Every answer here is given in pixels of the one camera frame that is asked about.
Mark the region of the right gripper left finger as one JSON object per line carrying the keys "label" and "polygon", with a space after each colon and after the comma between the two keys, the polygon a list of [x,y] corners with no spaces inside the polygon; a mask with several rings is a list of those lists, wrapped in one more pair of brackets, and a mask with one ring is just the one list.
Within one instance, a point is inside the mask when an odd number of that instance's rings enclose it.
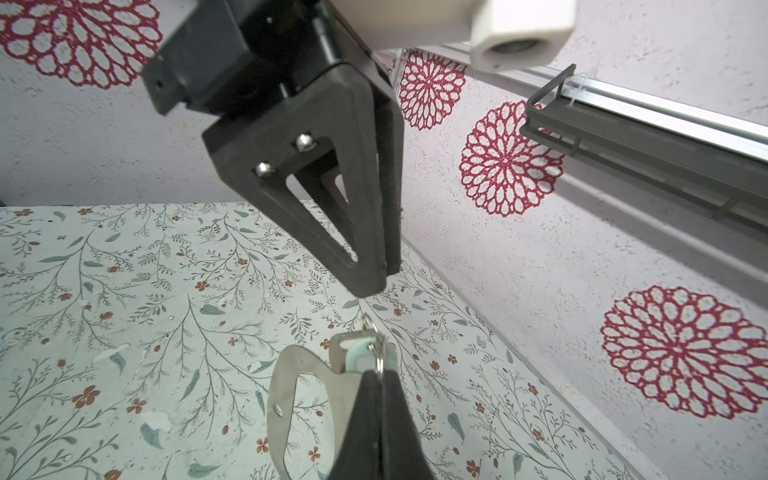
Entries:
{"label": "right gripper left finger", "polygon": [[381,477],[381,382],[374,371],[363,374],[345,437],[328,476],[330,480]]}

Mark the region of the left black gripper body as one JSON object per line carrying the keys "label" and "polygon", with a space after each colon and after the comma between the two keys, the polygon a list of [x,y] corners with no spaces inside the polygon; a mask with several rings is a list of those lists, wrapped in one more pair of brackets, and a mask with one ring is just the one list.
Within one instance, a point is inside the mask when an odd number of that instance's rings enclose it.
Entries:
{"label": "left black gripper body", "polygon": [[329,1],[201,1],[141,77],[161,115],[396,113],[371,48]]}

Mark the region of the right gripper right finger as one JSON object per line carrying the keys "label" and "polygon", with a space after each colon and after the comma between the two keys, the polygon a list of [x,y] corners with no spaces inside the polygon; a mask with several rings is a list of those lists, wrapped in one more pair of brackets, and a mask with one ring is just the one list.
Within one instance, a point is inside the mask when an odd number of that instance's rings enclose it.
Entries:
{"label": "right gripper right finger", "polygon": [[380,411],[382,478],[433,480],[395,371],[385,370],[382,375]]}

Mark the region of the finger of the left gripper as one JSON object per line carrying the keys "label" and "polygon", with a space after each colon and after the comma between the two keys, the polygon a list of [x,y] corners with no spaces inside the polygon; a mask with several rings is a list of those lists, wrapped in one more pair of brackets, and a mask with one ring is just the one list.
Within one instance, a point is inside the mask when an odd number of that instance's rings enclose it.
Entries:
{"label": "finger of the left gripper", "polygon": [[387,80],[339,64],[260,113],[202,135],[219,178],[353,295],[387,284]]}
{"label": "finger of the left gripper", "polygon": [[401,267],[404,120],[397,103],[387,101],[376,108],[375,121],[386,274],[394,275]]}

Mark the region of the silver metal key bottle opener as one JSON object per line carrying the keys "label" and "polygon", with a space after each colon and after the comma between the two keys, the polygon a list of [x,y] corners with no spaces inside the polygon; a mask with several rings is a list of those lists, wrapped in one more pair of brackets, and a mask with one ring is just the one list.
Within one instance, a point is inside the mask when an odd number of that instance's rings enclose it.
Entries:
{"label": "silver metal key bottle opener", "polygon": [[363,373],[345,371],[347,351],[374,338],[376,368],[384,336],[371,328],[342,333],[315,352],[285,347],[272,372],[265,407],[270,457],[280,479],[324,479],[341,449]]}

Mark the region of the pale mint key tag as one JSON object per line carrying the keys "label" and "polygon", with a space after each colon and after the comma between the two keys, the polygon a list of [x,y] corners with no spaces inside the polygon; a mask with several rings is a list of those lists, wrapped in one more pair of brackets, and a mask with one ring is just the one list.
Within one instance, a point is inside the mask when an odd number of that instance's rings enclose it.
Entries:
{"label": "pale mint key tag", "polygon": [[[345,371],[364,373],[376,368],[377,357],[374,352],[376,341],[374,338],[364,338],[354,344],[346,353]],[[386,370],[399,370],[399,354],[393,343],[387,342],[384,350],[384,368]]]}

